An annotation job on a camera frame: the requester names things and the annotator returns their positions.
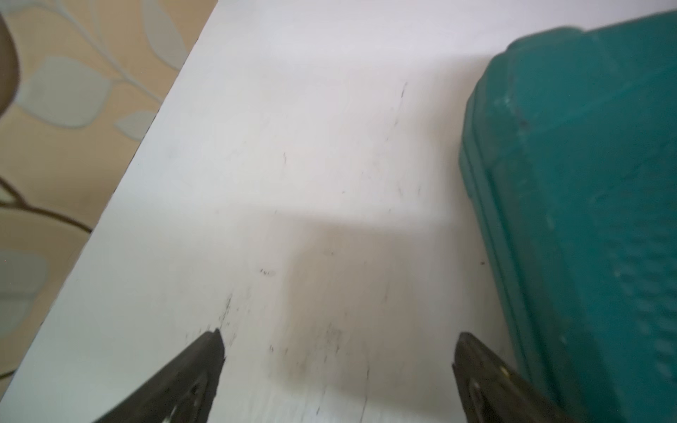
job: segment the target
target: leaf pattern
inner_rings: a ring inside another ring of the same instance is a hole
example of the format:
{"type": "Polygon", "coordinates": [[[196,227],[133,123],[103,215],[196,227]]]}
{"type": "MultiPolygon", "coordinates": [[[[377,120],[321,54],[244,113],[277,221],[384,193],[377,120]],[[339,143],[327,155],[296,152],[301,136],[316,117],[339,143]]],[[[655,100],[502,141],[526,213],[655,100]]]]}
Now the leaf pattern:
{"type": "Polygon", "coordinates": [[[14,198],[12,193],[0,185],[0,203],[12,204],[14,202],[16,202],[16,198],[14,198]]]}
{"type": "Polygon", "coordinates": [[[188,57],[183,38],[174,22],[157,0],[143,0],[144,29],[155,54],[172,68],[179,70],[188,57]]]}
{"type": "Polygon", "coordinates": [[[47,261],[39,254],[0,250],[0,338],[14,330],[30,311],[47,281],[47,261]]]}
{"type": "Polygon", "coordinates": [[[82,62],[49,56],[19,88],[16,102],[52,125],[89,125],[108,98],[111,82],[82,62]]]}
{"type": "Polygon", "coordinates": [[[0,0],[0,12],[8,14],[37,3],[35,0],[0,0]]]}
{"type": "Polygon", "coordinates": [[[141,142],[150,124],[153,123],[153,119],[155,119],[155,112],[139,110],[115,122],[115,127],[127,137],[141,142]]]}

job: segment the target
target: scratch mark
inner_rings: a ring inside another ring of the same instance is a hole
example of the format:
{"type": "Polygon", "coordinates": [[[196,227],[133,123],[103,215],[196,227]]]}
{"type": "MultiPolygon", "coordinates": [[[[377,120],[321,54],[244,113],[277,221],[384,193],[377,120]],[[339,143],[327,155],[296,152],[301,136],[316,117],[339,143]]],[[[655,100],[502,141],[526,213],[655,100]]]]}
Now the scratch mark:
{"type": "Polygon", "coordinates": [[[368,397],[365,395],[364,396],[364,404],[362,405],[362,414],[359,416],[359,423],[362,423],[362,420],[364,419],[364,410],[367,408],[367,400],[368,400],[368,397]]]}
{"type": "Polygon", "coordinates": [[[327,393],[327,387],[322,388],[322,396],[320,397],[320,405],[318,406],[318,410],[315,411],[315,415],[318,415],[320,413],[320,408],[322,408],[322,403],[324,402],[324,394],[327,393]]]}
{"type": "Polygon", "coordinates": [[[404,83],[404,86],[402,87],[402,92],[399,94],[399,104],[397,105],[397,111],[395,112],[395,122],[393,123],[393,126],[390,128],[390,131],[388,131],[388,135],[385,137],[386,142],[390,141],[390,138],[393,136],[393,132],[395,132],[395,128],[397,128],[399,124],[399,112],[402,109],[404,91],[406,91],[408,83],[409,82],[404,83]]]}
{"type": "Polygon", "coordinates": [[[228,313],[230,312],[230,302],[233,299],[233,294],[231,293],[228,295],[228,298],[225,300],[225,307],[223,310],[223,313],[219,316],[219,330],[223,328],[223,321],[225,318],[228,316],[228,313]]]}

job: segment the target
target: white tabletop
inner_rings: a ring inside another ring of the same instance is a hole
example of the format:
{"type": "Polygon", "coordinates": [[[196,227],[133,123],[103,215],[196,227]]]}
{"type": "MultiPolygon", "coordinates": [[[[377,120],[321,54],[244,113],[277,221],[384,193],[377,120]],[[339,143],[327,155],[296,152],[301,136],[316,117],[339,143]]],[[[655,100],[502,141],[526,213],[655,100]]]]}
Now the white tabletop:
{"type": "Polygon", "coordinates": [[[457,165],[465,101],[517,37],[669,7],[221,1],[0,421],[91,422],[213,328],[211,422],[464,421],[459,332],[512,362],[457,165]]]}

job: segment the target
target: black metal jaw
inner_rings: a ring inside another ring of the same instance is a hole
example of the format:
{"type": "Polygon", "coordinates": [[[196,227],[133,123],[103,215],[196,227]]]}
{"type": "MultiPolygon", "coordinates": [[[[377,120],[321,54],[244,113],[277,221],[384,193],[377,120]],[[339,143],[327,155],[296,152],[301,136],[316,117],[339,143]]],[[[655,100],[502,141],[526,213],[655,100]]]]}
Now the black metal jaw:
{"type": "Polygon", "coordinates": [[[224,354],[219,330],[205,332],[95,423],[206,423],[224,354]]]}
{"type": "Polygon", "coordinates": [[[468,423],[575,423],[468,332],[453,367],[468,423]]]}

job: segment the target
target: floral wallpaper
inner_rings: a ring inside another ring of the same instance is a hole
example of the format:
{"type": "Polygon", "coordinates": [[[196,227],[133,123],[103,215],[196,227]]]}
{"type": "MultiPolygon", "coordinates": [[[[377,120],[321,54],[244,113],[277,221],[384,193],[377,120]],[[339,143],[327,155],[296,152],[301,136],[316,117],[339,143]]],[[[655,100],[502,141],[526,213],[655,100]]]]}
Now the floral wallpaper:
{"type": "Polygon", "coordinates": [[[0,0],[0,395],[217,0],[0,0]]]}

